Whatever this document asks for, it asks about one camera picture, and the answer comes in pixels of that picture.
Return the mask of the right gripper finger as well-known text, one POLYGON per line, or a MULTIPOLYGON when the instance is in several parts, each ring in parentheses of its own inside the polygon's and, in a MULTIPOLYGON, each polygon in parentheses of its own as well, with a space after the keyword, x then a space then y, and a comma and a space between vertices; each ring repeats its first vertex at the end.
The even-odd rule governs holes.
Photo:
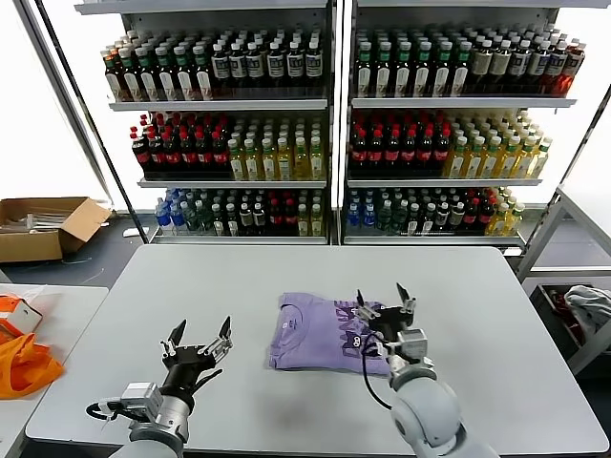
POLYGON ((362 321, 372 321, 377 319, 380 314, 374 308, 372 308, 363 298, 360 290, 357 290, 357 307, 355 315, 358 316, 362 321))
POLYGON ((416 298, 399 282, 396 284, 396 288, 402 303, 401 312, 412 315, 416 306, 416 298))

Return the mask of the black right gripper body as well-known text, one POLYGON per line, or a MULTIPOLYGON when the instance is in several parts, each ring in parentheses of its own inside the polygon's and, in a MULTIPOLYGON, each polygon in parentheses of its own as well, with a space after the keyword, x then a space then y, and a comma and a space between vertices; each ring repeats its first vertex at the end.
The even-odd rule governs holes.
POLYGON ((400 306, 380 308, 369 320, 369 329, 384 342, 397 342, 398 335, 407 331, 413 323, 413 312, 400 306))

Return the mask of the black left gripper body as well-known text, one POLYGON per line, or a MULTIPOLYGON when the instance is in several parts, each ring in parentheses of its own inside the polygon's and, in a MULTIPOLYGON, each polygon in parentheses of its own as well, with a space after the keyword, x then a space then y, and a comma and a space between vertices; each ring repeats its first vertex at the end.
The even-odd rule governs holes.
POLYGON ((179 346, 174 356, 162 357, 167 376, 161 393, 168 396, 194 395, 210 378, 202 373, 216 368, 215 358, 198 354, 202 345, 179 346))

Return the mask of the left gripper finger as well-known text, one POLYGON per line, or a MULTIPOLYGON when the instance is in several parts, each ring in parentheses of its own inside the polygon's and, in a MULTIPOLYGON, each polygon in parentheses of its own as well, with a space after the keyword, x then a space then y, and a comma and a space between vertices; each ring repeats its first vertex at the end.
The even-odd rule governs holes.
POLYGON ((218 336, 211 343, 199 349, 198 354, 210 358, 224 358, 233 347, 231 334, 231 317, 227 316, 218 336))
POLYGON ((162 346, 162 357, 163 358, 168 358, 176 354, 176 350, 179 347, 179 344, 182 339, 186 325, 187 325, 187 320, 184 319, 178 326, 176 326, 170 332, 170 335, 166 340, 162 340, 160 342, 162 346))

